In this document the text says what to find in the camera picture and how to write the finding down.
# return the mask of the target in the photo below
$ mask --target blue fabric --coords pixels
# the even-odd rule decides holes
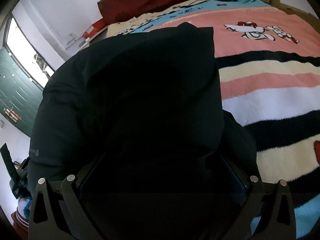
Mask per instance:
[[[217,4],[226,4],[226,6],[217,6]],[[131,33],[143,32],[145,30],[148,30],[152,26],[157,26],[175,17],[186,15],[196,11],[225,10],[225,9],[261,7],[261,6],[270,6],[270,5],[260,0],[237,0],[237,1],[209,0],[200,4],[196,4],[191,7],[182,8],[179,11],[176,11],[173,13],[168,13],[166,15],[163,15],[159,19],[150,21],[147,24],[140,26],[139,28],[135,29]]]
[[[27,203],[27,205],[24,207],[23,209],[23,214],[24,214],[24,217],[26,219],[29,219],[29,216],[30,216],[30,206],[32,204],[32,199],[29,200],[29,202]]]
[[[297,239],[308,234],[320,217],[320,194],[302,206],[294,209],[296,216]],[[254,232],[261,217],[256,217],[251,223]]]

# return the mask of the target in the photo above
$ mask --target window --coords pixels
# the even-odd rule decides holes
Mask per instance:
[[[6,45],[14,56],[13,58],[18,61],[20,67],[23,67],[31,76],[30,81],[35,80],[44,88],[54,71],[31,46],[14,18],[11,19],[9,25]]]

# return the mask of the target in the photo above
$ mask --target black stripe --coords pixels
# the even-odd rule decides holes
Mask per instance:
[[[270,50],[248,51],[238,55],[218,57],[216,60],[219,68],[231,67],[246,62],[260,60],[276,60],[279,62],[294,60],[301,63],[309,62],[316,67],[320,66],[320,57],[302,57],[297,53],[287,53],[283,51],[274,52]]]
[[[313,172],[289,181],[289,189],[294,207],[299,207],[320,193],[320,167]]]
[[[288,146],[320,134],[320,110],[282,120],[259,121],[245,127],[256,138],[258,151]]]

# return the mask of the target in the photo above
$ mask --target green door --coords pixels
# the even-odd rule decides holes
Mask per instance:
[[[0,112],[20,131],[31,136],[42,100],[42,90],[15,63],[5,48],[0,49]],[[14,122],[5,114],[13,109],[21,120]]]

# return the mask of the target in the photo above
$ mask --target striped blanket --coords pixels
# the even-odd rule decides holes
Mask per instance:
[[[303,238],[320,217],[320,35],[259,0],[204,0],[131,33],[183,22],[213,27],[223,109],[256,137],[262,180],[288,181]]]

